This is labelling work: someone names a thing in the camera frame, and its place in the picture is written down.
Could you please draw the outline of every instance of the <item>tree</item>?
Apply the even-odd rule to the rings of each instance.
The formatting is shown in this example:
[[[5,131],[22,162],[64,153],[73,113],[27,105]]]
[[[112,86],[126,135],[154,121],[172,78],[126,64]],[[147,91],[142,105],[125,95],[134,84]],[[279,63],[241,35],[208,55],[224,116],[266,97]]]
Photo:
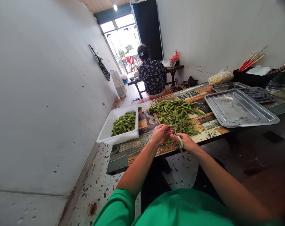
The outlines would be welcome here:
[[[121,58],[123,58],[124,55],[125,55],[125,53],[124,53],[124,51],[123,51],[122,49],[119,49],[119,50],[118,50],[118,53],[119,53],[119,55],[120,55]]]
[[[131,49],[133,49],[133,47],[131,45],[127,45],[125,47],[125,49],[126,49],[126,53],[125,54],[127,54],[128,52],[130,52]]]

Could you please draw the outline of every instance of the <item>hair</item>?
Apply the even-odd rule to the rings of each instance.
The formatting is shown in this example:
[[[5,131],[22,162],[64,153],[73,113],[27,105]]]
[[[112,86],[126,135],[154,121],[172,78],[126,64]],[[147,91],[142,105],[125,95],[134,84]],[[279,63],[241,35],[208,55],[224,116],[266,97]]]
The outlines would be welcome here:
[[[144,43],[141,46],[138,46],[137,53],[139,55],[139,58],[143,61],[150,58],[149,48]]]

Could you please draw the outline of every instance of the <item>black door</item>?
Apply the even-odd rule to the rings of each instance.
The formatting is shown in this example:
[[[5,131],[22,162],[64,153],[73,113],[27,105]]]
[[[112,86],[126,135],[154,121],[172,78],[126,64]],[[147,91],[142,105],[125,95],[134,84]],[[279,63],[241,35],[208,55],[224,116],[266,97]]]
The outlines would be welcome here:
[[[163,60],[156,0],[133,4],[141,42],[149,47],[151,59]]]

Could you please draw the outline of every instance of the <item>wooden skewer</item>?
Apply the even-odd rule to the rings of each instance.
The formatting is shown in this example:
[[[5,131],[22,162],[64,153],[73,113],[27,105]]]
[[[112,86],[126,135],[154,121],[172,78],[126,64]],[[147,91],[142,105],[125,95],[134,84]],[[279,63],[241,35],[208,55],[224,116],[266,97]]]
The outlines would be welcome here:
[[[267,48],[267,46],[263,47],[261,49],[261,51],[259,51],[258,53],[252,53],[249,55],[249,57],[247,58],[247,60],[243,63],[243,65],[241,66],[241,68],[238,70],[239,72],[246,70],[248,67],[250,67],[251,65],[253,65],[255,62],[257,62],[258,57],[261,55],[261,53]]]
[[[246,62],[246,64],[244,65],[244,67],[242,68],[242,71],[246,70],[246,66],[249,65],[249,63],[252,61],[252,59],[254,58],[255,53],[253,53],[251,55],[251,58]]]
[[[243,65],[241,66],[241,68],[239,69],[239,71],[242,71],[242,69],[246,66],[246,64],[249,62],[249,60],[251,59],[251,57],[253,56],[253,53],[251,53],[249,55],[249,57],[247,58],[247,60],[245,61],[245,63],[243,63]]]
[[[263,58],[265,55],[261,56],[260,58],[251,61],[248,65],[245,66],[245,68],[243,70],[246,70],[247,68],[249,68],[251,65],[255,64],[257,61],[259,61],[261,58]]]
[[[254,61],[252,64],[248,65],[248,67],[252,66],[253,64],[255,64],[257,61],[259,61],[260,59],[262,59],[263,57],[265,57],[267,54],[262,55],[260,58],[258,58],[256,61]]]
[[[238,71],[241,71],[243,69],[243,66],[246,64],[246,62],[250,59],[252,54],[250,54],[247,59],[245,60],[245,62],[243,63],[243,65],[240,67],[240,69]]]
[[[270,72],[270,73],[268,73],[268,74],[265,74],[265,75],[274,74],[274,73],[277,73],[277,72],[281,72],[281,71],[283,71],[283,70],[285,70],[285,65],[283,65],[282,67],[276,69],[275,71],[272,71],[272,72]]]

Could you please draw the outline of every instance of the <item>woman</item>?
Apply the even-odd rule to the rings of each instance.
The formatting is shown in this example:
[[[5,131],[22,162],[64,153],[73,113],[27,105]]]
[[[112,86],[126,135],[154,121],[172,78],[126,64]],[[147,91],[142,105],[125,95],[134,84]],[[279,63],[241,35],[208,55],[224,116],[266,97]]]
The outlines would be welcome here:
[[[159,125],[154,128],[150,141],[122,176],[116,190],[97,216],[95,226],[253,225],[270,220],[269,212],[240,182],[187,134],[177,135],[181,137],[185,150],[199,161],[200,167],[221,200],[216,200],[194,188],[176,189],[157,197],[143,214],[134,220],[135,199],[147,177],[158,147],[168,136],[175,140],[175,148],[176,142],[179,143],[177,136],[172,134],[172,128],[168,125]],[[268,223],[279,225],[277,220]]]
[[[142,44],[137,49],[142,65],[138,67],[139,78],[145,83],[146,94],[157,98],[165,94],[167,69],[159,60],[151,60],[148,47]]]

